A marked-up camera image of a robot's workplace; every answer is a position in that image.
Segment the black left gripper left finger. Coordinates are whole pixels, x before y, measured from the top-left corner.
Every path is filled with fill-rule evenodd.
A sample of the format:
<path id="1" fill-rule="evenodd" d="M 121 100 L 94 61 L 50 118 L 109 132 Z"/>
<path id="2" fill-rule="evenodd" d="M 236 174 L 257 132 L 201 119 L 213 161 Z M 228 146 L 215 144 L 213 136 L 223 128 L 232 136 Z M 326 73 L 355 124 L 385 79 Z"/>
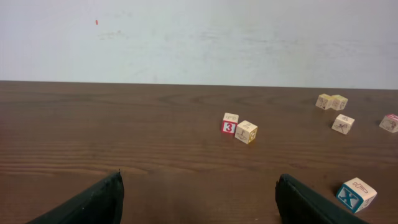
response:
<path id="1" fill-rule="evenodd" d="M 123 201 L 123 178 L 120 172 L 115 172 L 30 222 L 35 224 L 120 224 Z"/>

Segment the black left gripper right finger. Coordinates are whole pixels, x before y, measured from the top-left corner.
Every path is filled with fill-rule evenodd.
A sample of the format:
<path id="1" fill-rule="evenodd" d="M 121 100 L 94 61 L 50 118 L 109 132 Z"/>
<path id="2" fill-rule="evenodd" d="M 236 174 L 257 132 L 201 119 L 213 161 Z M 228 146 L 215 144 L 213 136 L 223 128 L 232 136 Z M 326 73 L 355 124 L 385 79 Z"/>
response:
<path id="1" fill-rule="evenodd" d="M 277 181 L 275 200 L 283 224 L 367 224 L 289 174 Z"/>

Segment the blue letter X block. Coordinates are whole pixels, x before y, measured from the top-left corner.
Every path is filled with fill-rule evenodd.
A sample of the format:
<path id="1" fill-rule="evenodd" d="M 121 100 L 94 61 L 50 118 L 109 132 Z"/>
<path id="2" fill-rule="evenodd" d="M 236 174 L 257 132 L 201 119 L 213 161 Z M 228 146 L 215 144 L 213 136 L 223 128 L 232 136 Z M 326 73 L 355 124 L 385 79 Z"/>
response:
<path id="1" fill-rule="evenodd" d="M 363 210 L 375 199 L 377 192 L 363 180 L 355 177 L 340 187 L 336 198 L 351 212 Z"/>

